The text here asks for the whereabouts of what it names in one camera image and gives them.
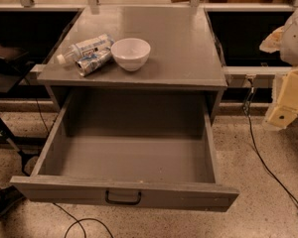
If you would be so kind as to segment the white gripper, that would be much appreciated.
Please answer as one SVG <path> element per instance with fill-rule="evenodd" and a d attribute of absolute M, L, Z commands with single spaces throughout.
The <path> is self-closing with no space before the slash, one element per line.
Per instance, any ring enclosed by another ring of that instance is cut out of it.
<path fill-rule="evenodd" d="M 275 29 L 261 42 L 259 49 L 269 54 L 280 52 L 282 50 L 283 33 L 283 26 Z M 297 114 L 292 110 L 298 112 L 298 67 L 282 77 L 277 104 L 281 106 L 270 105 L 265 114 L 263 125 L 268 130 L 286 129 L 297 118 Z"/>

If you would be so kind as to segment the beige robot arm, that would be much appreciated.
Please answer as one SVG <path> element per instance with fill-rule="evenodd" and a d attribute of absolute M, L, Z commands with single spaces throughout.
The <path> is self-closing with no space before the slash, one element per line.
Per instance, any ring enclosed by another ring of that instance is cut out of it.
<path fill-rule="evenodd" d="M 298 117 L 298 7 L 286 23 L 274 30 L 259 46 L 265 53 L 280 52 L 282 61 L 292 68 L 273 80 L 272 99 L 265 114 L 268 130 L 285 129 Z"/>

